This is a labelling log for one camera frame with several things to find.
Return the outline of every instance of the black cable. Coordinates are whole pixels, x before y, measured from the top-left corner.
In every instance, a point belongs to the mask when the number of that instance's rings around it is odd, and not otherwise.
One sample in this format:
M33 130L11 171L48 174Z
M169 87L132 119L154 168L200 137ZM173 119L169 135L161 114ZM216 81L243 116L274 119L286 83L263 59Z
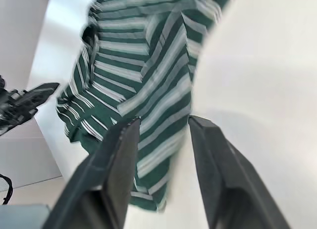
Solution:
M6 197L4 198L4 202L2 204L2 205L6 205L8 204L13 194L12 180L9 177L1 175L1 174L0 174L0 178L3 178L9 185L8 193L6 194Z

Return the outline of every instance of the white surface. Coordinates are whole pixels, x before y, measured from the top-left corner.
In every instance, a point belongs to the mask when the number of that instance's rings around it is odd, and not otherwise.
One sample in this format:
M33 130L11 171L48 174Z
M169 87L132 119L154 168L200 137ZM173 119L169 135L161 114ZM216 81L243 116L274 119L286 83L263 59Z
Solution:
M65 187L62 177L34 183L13 191L9 205L44 204L53 207ZM6 191L0 192L0 199L6 196Z
M219 125L295 229L317 225L316 0L235 0L206 40L193 113Z
M315 1L235 0L206 40L194 86L194 113L254 164L294 229L317 225ZM68 82L89 2L51 0L30 84ZM64 136L53 100L37 122L68 179L87 153ZM207 228L189 135L179 157L166 212L130 207L127 229Z
M0 0L0 75L9 91L26 88L48 1ZM0 138L0 173L15 187L60 176L35 120Z

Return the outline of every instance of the green and white striped fabric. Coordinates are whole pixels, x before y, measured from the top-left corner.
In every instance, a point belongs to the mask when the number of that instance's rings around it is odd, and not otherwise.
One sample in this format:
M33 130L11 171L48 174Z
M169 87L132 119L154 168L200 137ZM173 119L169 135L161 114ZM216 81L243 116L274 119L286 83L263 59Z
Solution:
M203 38L227 1L97 0L90 8L74 74L56 109L70 141L89 153L117 121L141 116L134 205L165 205Z

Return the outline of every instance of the floor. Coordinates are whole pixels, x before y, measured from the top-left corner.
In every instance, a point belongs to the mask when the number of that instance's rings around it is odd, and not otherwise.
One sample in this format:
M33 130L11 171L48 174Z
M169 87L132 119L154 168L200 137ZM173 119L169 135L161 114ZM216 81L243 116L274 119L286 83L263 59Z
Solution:
M25 205L25 204L46 204L53 207L65 187L63 177L34 183L13 191L9 204ZM6 196L6 191L0 192L0 199Z

